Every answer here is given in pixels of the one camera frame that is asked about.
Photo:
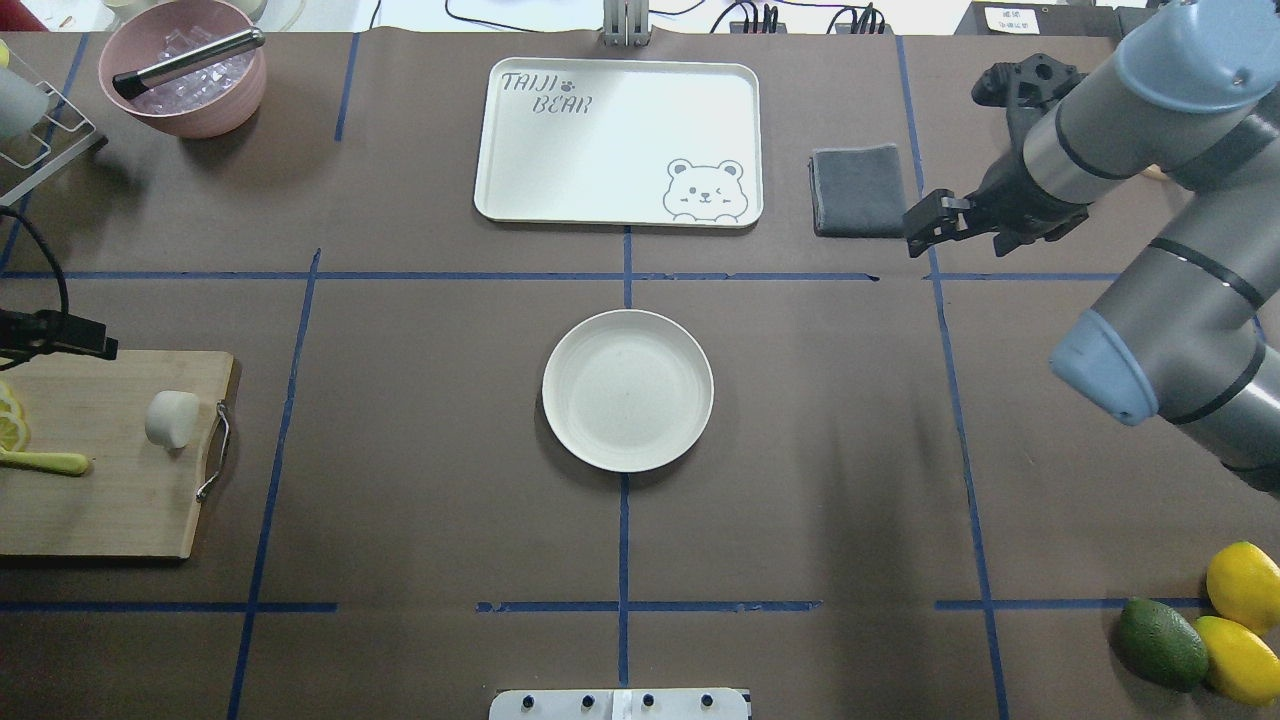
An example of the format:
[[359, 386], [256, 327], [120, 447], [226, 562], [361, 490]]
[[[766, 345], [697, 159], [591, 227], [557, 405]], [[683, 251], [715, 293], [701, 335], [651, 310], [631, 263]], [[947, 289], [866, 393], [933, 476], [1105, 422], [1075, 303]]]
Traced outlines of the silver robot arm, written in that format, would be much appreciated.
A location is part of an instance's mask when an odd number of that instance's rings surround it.
[[1254, 328], [1277, 293], [1277, 9], [1170, 1], [1082, 73], [1044, 54], [992, 65], [1009, 150], [964, 196], [904, 218], [913, 256], [991, 234], [1000, 256], [1078, 228], [1149, 168], [1187, 199], [1050, 355], [1129, 427], [1158, 416], [1253, 489], [1277, 493], [1279, 356]]

